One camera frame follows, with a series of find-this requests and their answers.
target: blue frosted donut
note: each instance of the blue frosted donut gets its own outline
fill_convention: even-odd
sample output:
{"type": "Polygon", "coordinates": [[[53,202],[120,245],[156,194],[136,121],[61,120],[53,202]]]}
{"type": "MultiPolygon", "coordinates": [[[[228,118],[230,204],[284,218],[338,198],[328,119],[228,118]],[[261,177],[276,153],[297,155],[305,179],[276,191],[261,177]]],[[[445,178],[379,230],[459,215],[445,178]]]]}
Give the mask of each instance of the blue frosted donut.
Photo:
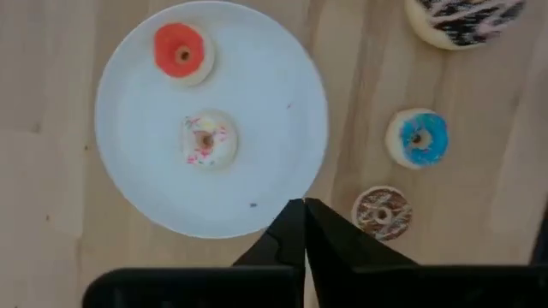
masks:
{"type": "Polygon", "coordinates": [[[412,109],[397,113],[389,125],[386,145],[401,165],[420,169],[438,163],[449,145],[444,118],[431,110],[412,109]]]}

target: donut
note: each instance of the donut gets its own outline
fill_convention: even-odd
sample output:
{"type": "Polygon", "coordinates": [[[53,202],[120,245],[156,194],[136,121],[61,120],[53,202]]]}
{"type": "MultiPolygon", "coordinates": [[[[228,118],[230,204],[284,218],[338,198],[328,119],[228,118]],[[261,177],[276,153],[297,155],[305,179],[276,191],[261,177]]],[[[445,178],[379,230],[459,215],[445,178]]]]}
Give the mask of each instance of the donut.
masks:
{"type": "Polygon", "coordinates": [[[449,135],[443,117],[432,110],[415,108],[394,115],[384,142],[397,163],[421,169],[442,159],[449,135]]]}
{"type": "Polygon", "coordinates": [[[472,48],[497,37],[524,6],[525,0],[405,0],[417,35],[446,50],[472,48]]]}
{"type": "Polygon", "coordinates": [[[230,165],[238,147],[238,135],[230,117],[219,110],[187,116],[181,141],[185,162],[202,169],[230,165]]]}
{"type": "Polygon", "coordinates": [[[411,223],[413,209],[394,187],[371,187],[352,207],[352,223],[377,240],[393,240],[411,223]]]}
{"type": "Polygon", "coordinates": [[[215,50],[209,36],[183,23],[170,23],[154,34],[154,60],[184,86],[202,82],[213,69],[215,50]]]}

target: wooden table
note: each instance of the wooden table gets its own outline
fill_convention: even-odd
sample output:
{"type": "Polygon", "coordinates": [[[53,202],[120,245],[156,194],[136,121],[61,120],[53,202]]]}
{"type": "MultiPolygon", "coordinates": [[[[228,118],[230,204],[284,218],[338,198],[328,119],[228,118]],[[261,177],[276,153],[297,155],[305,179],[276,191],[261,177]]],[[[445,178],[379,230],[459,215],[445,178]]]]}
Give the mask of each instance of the wooden table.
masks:
{"type": "MultiPolygon", "coordinates": [[[[122,266],[227,266],[259,237],[199,240],[150,223],[104,171],[94,92],[121,39],[178,0],[0,0],[0,306],[75,307],[122,266]]],[[[238,0],[270,15],[323,76],[331,138],[309,196],[349,218],[373,185],[399,187],[413,225],[389,246],[422,264],[525,264],[548,192],[548,3],[497,41],[447,52],[419,41],[402,0],[238,0]],[[449,124],[436,167],[394,164],[398,110],[449,124]]]]}

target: white plate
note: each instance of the white plate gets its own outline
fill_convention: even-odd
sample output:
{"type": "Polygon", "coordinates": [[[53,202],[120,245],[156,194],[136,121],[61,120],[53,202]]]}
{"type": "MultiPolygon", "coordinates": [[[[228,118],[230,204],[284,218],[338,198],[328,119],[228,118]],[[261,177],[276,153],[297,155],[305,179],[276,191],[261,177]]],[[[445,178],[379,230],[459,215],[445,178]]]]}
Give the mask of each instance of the white plate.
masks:
{"type": "Polygon", "coordinates": [[[143,214],[178,233],[228,238],[268,226],[312,185],[327,145],[327,103],[310,57],[274,20],[233,3],[184,3],[116,48],[99,83],[95,132],[110,177],[143,214]],[[216,45],[214,69],[191,88],[154,64],[154,33],[177,21],[216,45]],[[232,116],[239,147],[228,168],[208,172],[186,164],[179,132],[185,116],[211,108],[232,116]]]}

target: red frosted donut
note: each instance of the red frosted donut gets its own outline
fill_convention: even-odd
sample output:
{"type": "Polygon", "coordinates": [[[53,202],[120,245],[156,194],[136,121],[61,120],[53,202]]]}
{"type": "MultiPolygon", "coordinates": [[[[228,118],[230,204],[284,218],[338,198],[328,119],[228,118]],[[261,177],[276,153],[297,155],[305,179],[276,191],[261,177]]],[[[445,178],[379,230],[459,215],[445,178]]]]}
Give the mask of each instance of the red frosted donut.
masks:
{"type": "Polygon", "coordinates": [[[156,64],[170,77],[201,82],[212,68],[211,40],[198,28],[182,23],[160,27],[154,35],[156,64]]]}

